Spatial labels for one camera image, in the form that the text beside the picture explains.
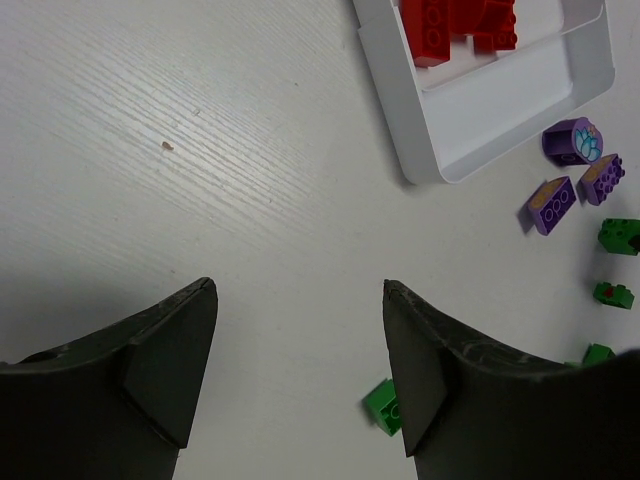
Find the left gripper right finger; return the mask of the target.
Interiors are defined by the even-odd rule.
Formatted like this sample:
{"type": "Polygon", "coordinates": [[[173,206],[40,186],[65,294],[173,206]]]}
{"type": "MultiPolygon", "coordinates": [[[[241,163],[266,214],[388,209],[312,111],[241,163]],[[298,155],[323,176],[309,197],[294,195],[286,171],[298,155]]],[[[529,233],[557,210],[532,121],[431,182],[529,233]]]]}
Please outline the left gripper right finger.
{"type": "Polygon", "coordinates": [[[397,280],[383,323],[421,479],[635,479],[639,354],[573,367],[508,346],[397,280]]]}

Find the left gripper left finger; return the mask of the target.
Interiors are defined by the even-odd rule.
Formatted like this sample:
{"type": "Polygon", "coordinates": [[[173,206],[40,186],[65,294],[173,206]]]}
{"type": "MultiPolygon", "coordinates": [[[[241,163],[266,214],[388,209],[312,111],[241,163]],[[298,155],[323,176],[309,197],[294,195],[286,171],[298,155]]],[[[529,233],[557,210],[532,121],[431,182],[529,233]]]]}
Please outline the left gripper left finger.
{"type": "Polygon", "coordinates": [[[203,277],[92,334],[3,363],[2,478],[172,478],[217,313],[216,285],[203,277]]]}

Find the green square lego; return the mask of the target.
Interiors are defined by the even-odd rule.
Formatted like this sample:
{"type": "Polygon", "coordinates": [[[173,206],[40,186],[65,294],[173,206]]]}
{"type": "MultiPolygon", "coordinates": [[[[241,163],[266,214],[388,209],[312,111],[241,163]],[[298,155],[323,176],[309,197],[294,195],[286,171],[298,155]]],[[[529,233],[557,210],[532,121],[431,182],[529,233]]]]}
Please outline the green square lego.
{"type": "Polygon", "coordinates": [[[389,437],[402,427],[399,403],[392,379],[385,379],[362,400],[367,418],[389,437]]]}

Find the green lego with triangle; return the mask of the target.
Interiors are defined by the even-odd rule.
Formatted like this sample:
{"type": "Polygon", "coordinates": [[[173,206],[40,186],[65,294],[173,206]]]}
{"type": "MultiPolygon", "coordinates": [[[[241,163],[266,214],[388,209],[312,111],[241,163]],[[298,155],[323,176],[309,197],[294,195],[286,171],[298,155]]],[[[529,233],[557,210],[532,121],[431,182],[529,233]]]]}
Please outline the green lego with triangle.
{"type": "Polygon", "coordinates": [[[597,365],[616,356],[615,352],[608,346],[593,343],[590,344],[582,360],[583,366],[597,365]]]}

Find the green bush lego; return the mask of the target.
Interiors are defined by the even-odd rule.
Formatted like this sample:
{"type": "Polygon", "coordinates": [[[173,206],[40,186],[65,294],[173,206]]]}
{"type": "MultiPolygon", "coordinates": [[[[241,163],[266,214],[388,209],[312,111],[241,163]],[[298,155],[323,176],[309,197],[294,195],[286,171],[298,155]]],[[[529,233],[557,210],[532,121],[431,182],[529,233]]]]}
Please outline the green bush lego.
{"type": "Polygon", "coordinates": [[[601,224],[598,241],[608,253],[637,256],[639,254],[639,221],[606,218],[601,224]]]}

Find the small green lego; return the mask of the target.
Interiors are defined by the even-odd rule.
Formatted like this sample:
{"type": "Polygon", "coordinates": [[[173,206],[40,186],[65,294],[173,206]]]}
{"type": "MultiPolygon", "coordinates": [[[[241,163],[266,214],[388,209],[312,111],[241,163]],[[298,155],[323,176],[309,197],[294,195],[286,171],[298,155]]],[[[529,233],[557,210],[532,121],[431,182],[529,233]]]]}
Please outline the small green lego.
{"type": "Polygon", "coordinates": [[[631,310],[635,300],[634,294],[626,286],[613,285],[608,282],[596,285],[593,298],[603,305],[625,310],[631,310]]]}

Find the purple lego brick left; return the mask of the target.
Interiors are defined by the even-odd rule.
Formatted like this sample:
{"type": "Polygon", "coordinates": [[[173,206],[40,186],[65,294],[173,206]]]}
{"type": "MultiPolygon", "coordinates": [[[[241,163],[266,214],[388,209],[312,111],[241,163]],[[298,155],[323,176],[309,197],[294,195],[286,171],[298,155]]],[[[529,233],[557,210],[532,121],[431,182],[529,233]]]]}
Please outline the purple lego brick left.
{"type": "Polygon", "coordinates": [[[535,229],[549,236],[577,201],[569,176],[543,182],[518,211],[517,218],[525,234],[535,229]]]}

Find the purple lego brick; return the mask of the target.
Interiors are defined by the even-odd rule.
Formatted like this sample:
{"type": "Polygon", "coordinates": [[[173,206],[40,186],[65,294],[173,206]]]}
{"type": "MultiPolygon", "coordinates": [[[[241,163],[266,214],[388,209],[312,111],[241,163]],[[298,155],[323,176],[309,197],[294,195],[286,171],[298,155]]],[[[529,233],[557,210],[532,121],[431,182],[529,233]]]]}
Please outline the purple lego brick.
{"type": "Polygon", "coordinates": [[[518,211],[517,218],[525,234],[535,229],[549,236],[577,201],[569,176],[543,182],[518,211]]]}
{"type": "Polygon", "coordinates": [[[579,185],[587,202],[599,206],[611,195],[625,174],[621,157],[610,154],[593,163],[580,178],[579,185]]]}

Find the purple lego brick right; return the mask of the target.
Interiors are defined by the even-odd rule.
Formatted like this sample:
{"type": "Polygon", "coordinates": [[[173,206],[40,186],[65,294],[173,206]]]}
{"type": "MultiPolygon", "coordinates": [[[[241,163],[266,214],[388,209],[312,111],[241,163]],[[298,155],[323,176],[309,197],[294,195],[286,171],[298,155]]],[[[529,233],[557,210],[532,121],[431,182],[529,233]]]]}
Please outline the purple lego brick right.
{"type": "Polygon", "coordinates": [[[621,157],[610,154],[593,163],[580,178],[579,185],[587,202],[599,206],[611,195],[625,174],[621,157]]]}

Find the white divided sorting tray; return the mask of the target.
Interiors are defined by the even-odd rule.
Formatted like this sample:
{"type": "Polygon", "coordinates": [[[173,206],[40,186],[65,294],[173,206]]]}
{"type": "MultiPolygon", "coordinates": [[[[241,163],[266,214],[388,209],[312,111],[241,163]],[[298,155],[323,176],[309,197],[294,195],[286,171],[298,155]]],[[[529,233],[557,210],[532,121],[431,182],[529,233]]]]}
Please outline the white divided sorting tray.
{"type": "Polygon", "coordinates": [[[518,1],[513,51],[456,42],[419,68],[397,1],[357,1],[359,37],[401,171],[459,183],[606,92],[615,79],[604,1],[518,1]]]}

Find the purple round flower lego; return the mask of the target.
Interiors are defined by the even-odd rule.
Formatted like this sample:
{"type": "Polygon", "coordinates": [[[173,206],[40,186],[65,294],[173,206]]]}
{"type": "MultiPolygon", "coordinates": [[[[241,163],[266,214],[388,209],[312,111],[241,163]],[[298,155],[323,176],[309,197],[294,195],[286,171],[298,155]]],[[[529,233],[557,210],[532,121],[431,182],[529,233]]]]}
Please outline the purple round flower lego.
{"type": "Polygon", "coordinates": [[[590,165],[603,154],[603,136],[586,117],[566,119],[543,131],[542,150],[559,166],[590,165]]]}

